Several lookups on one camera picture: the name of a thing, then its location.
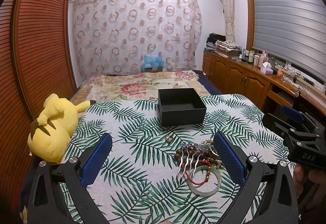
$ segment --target window blind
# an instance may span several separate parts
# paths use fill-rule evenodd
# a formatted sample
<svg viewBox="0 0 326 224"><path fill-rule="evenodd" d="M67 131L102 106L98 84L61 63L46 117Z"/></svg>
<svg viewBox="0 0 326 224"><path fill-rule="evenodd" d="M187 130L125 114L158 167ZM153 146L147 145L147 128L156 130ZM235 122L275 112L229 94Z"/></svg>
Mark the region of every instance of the window blind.
<svg viewBox="0 0 326 224"><path fill-rule="evenodd" d="M287 59L326 81L322 0L254 0L253 48Z"/></svg>

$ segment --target beige curtain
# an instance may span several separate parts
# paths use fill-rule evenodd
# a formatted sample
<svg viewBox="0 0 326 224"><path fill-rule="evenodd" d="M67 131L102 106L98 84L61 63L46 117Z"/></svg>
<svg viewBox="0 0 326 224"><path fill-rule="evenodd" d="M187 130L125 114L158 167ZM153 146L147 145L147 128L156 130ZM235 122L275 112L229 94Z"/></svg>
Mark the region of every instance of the beige curtain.
<svg viewBox="0 0 326 224"><path fill-rule="evenodd" d="M144 56L164 70L196 68L202 30L197 0L75 0L74 40L81 76L138 74Z"/></svg>
<svg viewBox="0 0 326 224"><path fill-rule="evenodd" d="M226 39L234 41L234 0L222 0L225 17Z"/></svg>

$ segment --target wooden wardrobe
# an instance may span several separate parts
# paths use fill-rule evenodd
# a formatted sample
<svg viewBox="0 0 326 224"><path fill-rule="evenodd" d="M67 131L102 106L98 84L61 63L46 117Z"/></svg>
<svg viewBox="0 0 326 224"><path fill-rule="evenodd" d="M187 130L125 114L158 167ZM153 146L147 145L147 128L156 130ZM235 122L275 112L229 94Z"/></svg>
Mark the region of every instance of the wooden wardrobe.
<svg viewBox="0 0 326 224"><path fill-rule="evenodd" d="M29 127L44 100L76 90L67 9L68 0L4 0L0 6L0 201L7 206L15 204L28 171Z"/></svg>

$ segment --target bed sheet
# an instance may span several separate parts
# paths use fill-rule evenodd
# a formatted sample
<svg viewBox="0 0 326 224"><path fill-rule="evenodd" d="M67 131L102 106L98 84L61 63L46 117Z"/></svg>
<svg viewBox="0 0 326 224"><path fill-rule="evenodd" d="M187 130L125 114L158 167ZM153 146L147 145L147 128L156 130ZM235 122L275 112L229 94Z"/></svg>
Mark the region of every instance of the bed sheet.
<svg viewBox="0 0 326 224"><path fill-rule="evenodd" d="M109 132L113 148L95 182L87 190L109 223L172 223L211 224L223 215L239 190L227 172L219 169L222 184L211 197L191 192L185 177L178 174L173 160L182 142L200 143L223 131L228 139L249 155L261 161L284 160L290 169L283 140L262 125L263 113L246 97L238 94L203 96L207 107L202 124L163 127L159 122L157 100L97 103L85 112L67 148L64 161L80 154ZM173 137L165 142L165 136ZM196 174L201 182L204 174ZM212 176L201 191L214 189ZM62 184L65 201L72 217L81 218ZM262 183L246 221L255 214L263 195Z"/></svg>
<svg viewBox="0 0 326 224"><path fill-rule="evenodd" d="M207 79L207 76L203 74L202 71L194 70L194 72L198 75L198 81L205 87L207 92L210 95L221 95L223 94L219 89L217 89L214 84Z"/></svg>
<svg viewBox="0 0 326 224"><path fill-rule="evenodd" d="M139 73L137 75L95 75L87 79L71 98L73 104L85 100L111 102L157 99L158 89L194 88L200 96L210 93L194 71Z"/></svg>

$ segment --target orange object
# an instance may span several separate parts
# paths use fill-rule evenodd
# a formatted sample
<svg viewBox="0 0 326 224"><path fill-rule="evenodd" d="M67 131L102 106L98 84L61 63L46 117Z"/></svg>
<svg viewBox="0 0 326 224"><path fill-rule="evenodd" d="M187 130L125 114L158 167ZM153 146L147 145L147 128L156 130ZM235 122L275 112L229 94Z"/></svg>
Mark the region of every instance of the orange object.
<svg viewBox="0 0 326 224"><path fill-rule="evenodd" d="M278 70L278 73L276 76L281 79L283 77L283 72L281 70Z"/></svg>

